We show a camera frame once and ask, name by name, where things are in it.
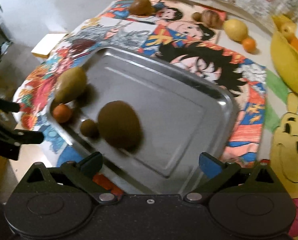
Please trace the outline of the large striped pepino melon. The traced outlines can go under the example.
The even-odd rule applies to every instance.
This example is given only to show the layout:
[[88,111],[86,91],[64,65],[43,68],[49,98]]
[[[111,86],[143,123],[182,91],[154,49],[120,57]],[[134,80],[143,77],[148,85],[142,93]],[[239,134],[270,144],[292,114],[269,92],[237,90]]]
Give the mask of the large striped pepino melon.
[[201,14],[201,20],[208,27],[217,28],[221,25],[219,14],[213,10],[204,10]]

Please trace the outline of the small orange tangerine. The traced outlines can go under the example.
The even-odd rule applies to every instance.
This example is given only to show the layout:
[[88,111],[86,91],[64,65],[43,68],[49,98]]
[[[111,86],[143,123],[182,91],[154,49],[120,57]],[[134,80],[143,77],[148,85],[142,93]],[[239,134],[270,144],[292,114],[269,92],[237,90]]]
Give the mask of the small orange tangerine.
[[59,104],[52,112],[53,118],[59,123],[63,124],[72,117],[73,111],[65,104]]
[[242,46],[246,52],[253,53],[256,50],[256,41],[251,37],[247,37],[242,40]]

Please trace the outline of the small brown kiwi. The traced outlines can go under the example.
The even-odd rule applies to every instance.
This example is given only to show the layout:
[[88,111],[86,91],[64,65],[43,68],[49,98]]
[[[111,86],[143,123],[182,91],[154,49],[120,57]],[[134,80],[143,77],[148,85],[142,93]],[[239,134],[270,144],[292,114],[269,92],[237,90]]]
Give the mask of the small brown kiwi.
[[80,132],[85,137],[96,139],[99,137],[97,123],[92,119],[86,119],[81,123]]

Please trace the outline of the metal baking tray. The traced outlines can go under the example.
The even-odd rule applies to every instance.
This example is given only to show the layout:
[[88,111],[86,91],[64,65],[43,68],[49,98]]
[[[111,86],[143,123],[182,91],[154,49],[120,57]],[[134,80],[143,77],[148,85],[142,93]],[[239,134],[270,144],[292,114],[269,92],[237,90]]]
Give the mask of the metal baking tray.
[[[219,157],[229,139],[238,105],[221,87],[167,62],[115,46],[100,47],[83,65],[87,88],[69,103],[73,117],[59,124],[48,100],[46,115],[59,135],[81,155],[99,151],[102,172],[125,192],[184,194],[200,185],[202,152]],[[127,151],[80,133],[112,101],[128,103],[139,117],[142,140]]]

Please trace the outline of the large brown kiwi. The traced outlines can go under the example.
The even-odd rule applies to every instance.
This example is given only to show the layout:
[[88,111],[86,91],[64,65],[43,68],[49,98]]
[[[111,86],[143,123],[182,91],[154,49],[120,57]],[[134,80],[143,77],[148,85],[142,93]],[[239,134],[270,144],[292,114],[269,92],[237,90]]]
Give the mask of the large brown kiwi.
[[98,130],[112,147],[133,150],[142,139],[142,127],[135,110],[124,101],[105,104],[97,116]]

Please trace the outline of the yellow lemon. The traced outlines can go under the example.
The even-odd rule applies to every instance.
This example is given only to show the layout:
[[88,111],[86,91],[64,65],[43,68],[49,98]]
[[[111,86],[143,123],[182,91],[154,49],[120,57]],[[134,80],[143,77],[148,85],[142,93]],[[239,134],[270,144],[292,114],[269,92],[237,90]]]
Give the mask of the yellow lemon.
[[223,23],[223,29],[226,35],[236,42],[242,42],[248,37],[247,25],[235,18],[229,19]]

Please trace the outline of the yellow apple in bowl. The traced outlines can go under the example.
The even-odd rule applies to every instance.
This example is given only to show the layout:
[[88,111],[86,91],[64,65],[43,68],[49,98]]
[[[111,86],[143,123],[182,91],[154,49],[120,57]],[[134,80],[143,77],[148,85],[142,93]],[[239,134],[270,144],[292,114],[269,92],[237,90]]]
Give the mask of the yellow apple in bowl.
[[280,33],[290,43],[295,37],[297,25],[294,22],[285,22],[280,26]]

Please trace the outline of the cartoon drawing paper mat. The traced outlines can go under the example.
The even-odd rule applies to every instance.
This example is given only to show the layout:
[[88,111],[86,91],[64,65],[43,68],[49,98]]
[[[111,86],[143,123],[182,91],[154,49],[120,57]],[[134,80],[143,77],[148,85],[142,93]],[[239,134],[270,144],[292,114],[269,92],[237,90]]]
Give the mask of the cartoon drawing paper mat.
[[45,118],[48,99],[59,76],[81,64],[102,44],[116,44],[161,58],[227,88],[239,105],[239,115],[222,160],[234,160],[248,167],[255,163],[260,136],[266,131],[272,140],[269,161],[282,179],[296,205],[291,237],[298,239],[298,142],[278,140],[282,127],[294,133],[298,127],[298,96],[272,71],[235,51],[219,46],[219,31],[191,12],[212,12],[224,21],[224,11],[205,5],[185,5],[174,0],[152,0],[153,13],[138,16],[129,12],[133,0],[117,0],[99,16],[90,18],[61,40],[46,62],[39,65],[17,89],[13,100],[21,106],[17,120],[26,129],[44,133],[43,152],[55,165],[81,160]]

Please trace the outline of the yellow plastic bowl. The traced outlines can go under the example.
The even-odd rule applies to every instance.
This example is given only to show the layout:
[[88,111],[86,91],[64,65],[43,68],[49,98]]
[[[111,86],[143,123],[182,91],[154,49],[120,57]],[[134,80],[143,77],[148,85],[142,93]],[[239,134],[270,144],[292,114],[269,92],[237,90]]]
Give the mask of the yellow plastic bowl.
[[275,27],[270,45],[273,65],[286,85],[298,94],[298,50],[280,32],[283,24],[292,21],[284,15],[272,16],[272,21]]

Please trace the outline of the white box gold trim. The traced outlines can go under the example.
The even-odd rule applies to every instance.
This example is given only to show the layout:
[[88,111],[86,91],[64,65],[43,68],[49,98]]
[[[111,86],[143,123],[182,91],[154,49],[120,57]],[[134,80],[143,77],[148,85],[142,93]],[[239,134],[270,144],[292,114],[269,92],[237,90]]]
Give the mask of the white box gold trim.
[[38,58],[47,59],[54,47],[67,35],[67,33],[48,33],[32,49],[31,53]]

